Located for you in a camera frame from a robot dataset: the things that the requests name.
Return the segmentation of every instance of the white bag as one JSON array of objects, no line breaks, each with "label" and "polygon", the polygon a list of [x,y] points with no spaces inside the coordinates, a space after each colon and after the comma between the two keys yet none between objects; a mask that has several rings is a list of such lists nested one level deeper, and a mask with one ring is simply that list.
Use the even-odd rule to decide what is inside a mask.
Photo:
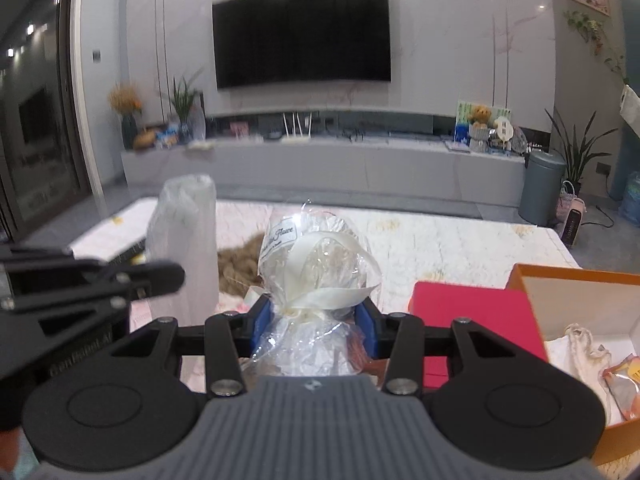
[{"label": "white bag", "polygon": [[171,260],[186,274],[177,294],[149,301],[152,317],[173,316],[180,326],[203,324],[218,304],[216,186],[208,175],[164,183],[146,232],[146,258]]}]

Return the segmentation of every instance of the teddy bear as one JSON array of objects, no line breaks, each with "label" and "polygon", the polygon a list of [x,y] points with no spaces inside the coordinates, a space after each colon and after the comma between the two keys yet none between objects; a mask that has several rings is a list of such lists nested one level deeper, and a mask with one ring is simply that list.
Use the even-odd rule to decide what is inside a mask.
[{"label": "teddy bear", "polygon": [[491,108],[476,105],[466,118],[469,120],[469,124],[488,124],[491,118]]}]

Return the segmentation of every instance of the red box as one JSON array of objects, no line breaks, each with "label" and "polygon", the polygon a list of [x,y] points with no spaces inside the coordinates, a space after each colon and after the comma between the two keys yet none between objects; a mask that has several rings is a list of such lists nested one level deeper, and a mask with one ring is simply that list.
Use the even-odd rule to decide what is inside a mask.
[{"label": "red box", "polygon": [[[545,346],[527,295],[519,290],[418,282],[409,313],[425,325],[448,327],[469,317],[492,332],[547,361]],[[449,379],[446,357],[425,357],[424,386],[439,388]]]}]

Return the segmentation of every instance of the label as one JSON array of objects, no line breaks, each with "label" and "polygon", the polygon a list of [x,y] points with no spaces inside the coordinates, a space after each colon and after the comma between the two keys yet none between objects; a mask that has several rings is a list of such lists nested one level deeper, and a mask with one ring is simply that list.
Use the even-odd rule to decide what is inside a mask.
[{"label": "label", "polygon": [[632,378],[636,383],[640,384],[640,358],[634,357],[629,363],[629,368],[626,374]]},{"label": "label", "polygon": [[78,346],[66,352],[64,357],[55,359],[47,367],[47,375],[55,377],[112,342],[113,332],[111,331],[111,326],[108,326],[102,333],[92,335],[90,338],[80,342]]},{"label": "label", "polygon": [[263,261],[276,249],[293,245],[297,239],[298,229],[296,228],[296,223],[293,218],[285,218],[269,232],[267,241],[260,252],[260,261]]}]

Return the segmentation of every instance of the television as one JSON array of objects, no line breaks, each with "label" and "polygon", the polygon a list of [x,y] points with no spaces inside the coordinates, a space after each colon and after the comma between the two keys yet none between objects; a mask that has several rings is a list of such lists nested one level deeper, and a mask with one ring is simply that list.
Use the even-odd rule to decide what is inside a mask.
[{"label": "television", "polygon": [[218,88],[391,81],[389,0],[229,0],[213,5]]},{"label": "television", "polygon": [[18,107],[20,126],[25,144],[31,144],[52,134],[52,117],[49,96],[41,88]]}]

